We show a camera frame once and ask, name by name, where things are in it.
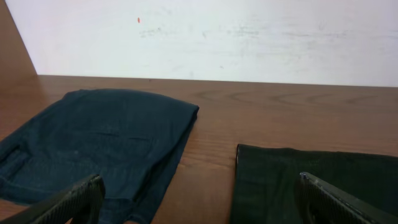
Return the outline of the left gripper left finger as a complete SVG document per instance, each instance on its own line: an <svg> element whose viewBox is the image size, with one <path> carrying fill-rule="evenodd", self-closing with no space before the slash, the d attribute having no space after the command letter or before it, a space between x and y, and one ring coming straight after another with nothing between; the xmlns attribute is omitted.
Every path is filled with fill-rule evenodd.
<svg viewBox="0 0 398 224"><path fill-rule="evenodd" d="M97 224L104 196L102 177L89 175L1 224Z"/></svg>

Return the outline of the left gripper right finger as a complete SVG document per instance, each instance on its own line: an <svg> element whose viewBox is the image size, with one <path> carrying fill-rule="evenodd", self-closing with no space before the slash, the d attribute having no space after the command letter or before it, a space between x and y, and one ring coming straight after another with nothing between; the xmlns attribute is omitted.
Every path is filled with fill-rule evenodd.
<svg viewBox="0 0 398 224"><path fill-rule="evenodd" d="M308 172L295 182L295 203L305 224L397 224L397 217Z"/></svg>

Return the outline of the black shorts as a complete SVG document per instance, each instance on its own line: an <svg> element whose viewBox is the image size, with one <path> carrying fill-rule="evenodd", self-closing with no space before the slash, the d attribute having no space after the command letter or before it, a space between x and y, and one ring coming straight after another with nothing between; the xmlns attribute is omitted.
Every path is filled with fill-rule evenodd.
<svg viewBox="0 0 398 224"><path fill-rule="evenodd" d="M230 223L301 223L294 200L301 172L397 215L396 157L240 144Z"/></svg>

